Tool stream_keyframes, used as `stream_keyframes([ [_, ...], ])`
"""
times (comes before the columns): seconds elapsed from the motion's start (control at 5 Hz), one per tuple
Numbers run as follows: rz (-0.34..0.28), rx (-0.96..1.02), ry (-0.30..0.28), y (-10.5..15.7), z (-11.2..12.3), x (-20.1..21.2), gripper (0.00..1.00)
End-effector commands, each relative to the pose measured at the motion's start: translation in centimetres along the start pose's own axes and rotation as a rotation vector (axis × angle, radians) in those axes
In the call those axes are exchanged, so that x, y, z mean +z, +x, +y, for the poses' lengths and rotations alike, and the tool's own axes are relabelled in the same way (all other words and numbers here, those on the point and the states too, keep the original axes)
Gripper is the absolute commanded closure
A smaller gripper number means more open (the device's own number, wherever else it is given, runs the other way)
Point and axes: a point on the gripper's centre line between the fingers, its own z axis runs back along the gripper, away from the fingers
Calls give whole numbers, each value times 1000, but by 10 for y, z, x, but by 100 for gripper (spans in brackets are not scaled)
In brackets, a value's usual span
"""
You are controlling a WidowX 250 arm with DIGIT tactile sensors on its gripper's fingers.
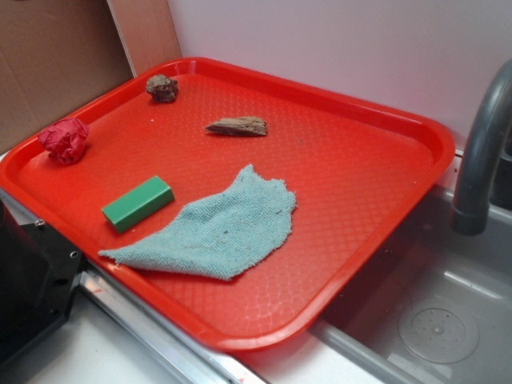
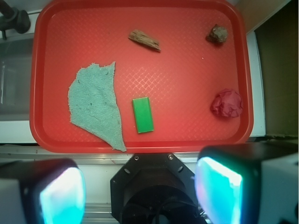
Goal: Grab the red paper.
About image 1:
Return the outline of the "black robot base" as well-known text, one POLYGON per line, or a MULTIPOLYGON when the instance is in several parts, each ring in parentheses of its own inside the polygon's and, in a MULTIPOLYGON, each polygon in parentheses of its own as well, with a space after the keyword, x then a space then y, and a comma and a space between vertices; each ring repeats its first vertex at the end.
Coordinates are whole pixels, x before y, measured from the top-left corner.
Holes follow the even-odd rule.
POLYGON ((1 364, 68 319, 83 253, 49 224, 20 225, 1 204, 1 364))

